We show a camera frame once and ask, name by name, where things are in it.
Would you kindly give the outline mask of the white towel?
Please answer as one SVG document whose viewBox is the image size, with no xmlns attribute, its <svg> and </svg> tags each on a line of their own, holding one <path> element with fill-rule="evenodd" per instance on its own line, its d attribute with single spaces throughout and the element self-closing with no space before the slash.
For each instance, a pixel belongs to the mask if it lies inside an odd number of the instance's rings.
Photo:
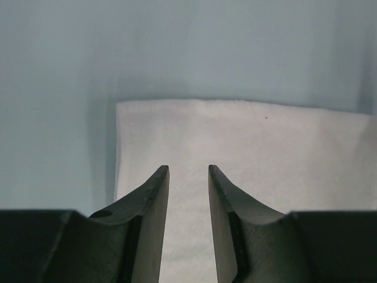
<svg viewBox="0 0 377 283">
<path fill-rule="evenodd" d="M 117 198 L 167 165 L 161 282 L 216 282 L 208 168 L 280 212 L 376 208 L 376 117 L 224 100 L 116 106 Z"/>
</svg>

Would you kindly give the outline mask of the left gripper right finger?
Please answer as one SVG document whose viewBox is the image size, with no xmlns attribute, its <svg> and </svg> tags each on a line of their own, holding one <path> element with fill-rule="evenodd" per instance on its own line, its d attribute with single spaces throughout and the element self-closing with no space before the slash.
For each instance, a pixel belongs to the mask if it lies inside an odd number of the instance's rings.
<svg viewBox="0 0 377 283">
<path fill-rule="evenodd" d="M 375 282 L 376 212 L 280 213 L 209 166 L 218 282 Z"/>
</svg>

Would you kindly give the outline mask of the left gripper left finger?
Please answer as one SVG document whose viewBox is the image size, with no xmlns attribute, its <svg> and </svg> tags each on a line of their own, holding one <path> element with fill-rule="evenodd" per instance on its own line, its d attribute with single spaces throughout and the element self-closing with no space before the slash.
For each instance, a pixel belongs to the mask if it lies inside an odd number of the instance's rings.
<svg viewBox="0 0 377 283">
<path fill-rule="evenodd" d="M 169 170 L 91 216 L 2 210 L 2 282 L 158 282 Z"/>
</svg>

